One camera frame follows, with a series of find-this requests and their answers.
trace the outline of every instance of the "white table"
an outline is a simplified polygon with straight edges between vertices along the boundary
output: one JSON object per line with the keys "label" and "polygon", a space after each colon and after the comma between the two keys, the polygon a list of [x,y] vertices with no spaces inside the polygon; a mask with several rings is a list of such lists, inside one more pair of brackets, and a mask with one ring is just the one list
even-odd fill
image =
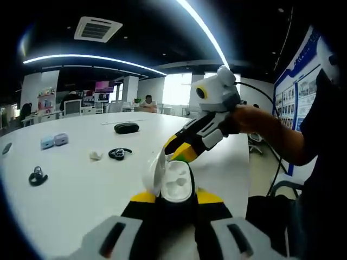
{"label": "white table", "polygon": [[[136,121],[138,133],[118,135],[114,125]],[[144,190],[142,172],[161,147],[189,119],[145,112],[77,116],[21,128],[0,138],[12,142],[1,160],[2,182],[23,233],[43,258],[77,250],[83,236],[112,215],[121,215],[130,198]],[[40,150],[42,137],[67,133],[69,144]],[[133,150],[123,161],[109,150]],[[103,159],[92,162],[91,150]],[[48,180],[31,187],[28,177],[40,166]],[[249,190],[247,136],[232,135],[191,163],[198,186],[224,199],[233,216],[245,216]]]}

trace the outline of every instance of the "hand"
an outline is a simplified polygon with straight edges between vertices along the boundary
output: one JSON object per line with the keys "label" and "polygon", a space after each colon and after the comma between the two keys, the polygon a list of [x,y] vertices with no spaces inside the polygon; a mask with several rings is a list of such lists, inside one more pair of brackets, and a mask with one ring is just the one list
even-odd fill
{"label": "hand", "polygon": [[222,132],[227,134],[255,133],[259,120],[266,112],[259,108],[246,105],[237,105],[235,110],[230,113],[224,122],[220,124]]}

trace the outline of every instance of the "black earbud case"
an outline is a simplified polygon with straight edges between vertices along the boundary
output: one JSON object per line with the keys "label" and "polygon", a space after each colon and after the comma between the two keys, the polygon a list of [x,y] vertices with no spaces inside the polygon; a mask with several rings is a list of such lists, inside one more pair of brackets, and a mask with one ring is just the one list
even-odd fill
{"label": "black earbud case", "polygon": [[139,125],[137,123],[119,123],[114,126],[114,130],[118,134],[130,134],[139,131]]}

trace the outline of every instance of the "wall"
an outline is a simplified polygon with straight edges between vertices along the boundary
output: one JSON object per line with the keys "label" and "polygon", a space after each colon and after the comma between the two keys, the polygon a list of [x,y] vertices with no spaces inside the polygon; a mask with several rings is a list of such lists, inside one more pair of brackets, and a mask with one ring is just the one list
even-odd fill
{"label": "wall", "polygon": [[141,80],[138,84],[137,98],[144,100],[146,95],[152,95],[152,99],[160,104],[163,102],[165,77],[155,79]]}
{"label": "wall", "polygon": [[53,88],[56,91],[58,77],[59,70],[44,73],[33,73],[25,76],[21,91],[20,108],[22,108],[25,103],[32,103],[33,106],[31,111],[35,111],[38,104],[38,93],[45,88]]}
{"label": "wall", "polygon": [[[241,77],[241,82],[259,88],[273,99],[274,84],[244,77]],[[272,113],[272,103],[260,92],[247,86],[240,85],[240,96],[242,100],[247,101],[248,105],[252,106],[253,104],[258,104],[261,109]]]}

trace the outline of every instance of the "monitor screen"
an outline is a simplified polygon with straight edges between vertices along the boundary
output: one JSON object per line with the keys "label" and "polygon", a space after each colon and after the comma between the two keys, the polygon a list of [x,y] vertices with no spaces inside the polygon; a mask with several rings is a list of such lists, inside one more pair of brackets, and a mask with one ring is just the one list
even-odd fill
{"label": "monitor screen", "polygon": [[110,81],[98,81],[95,84],[96,93],[111,93],[113,92],[113,86],[110,86]]}

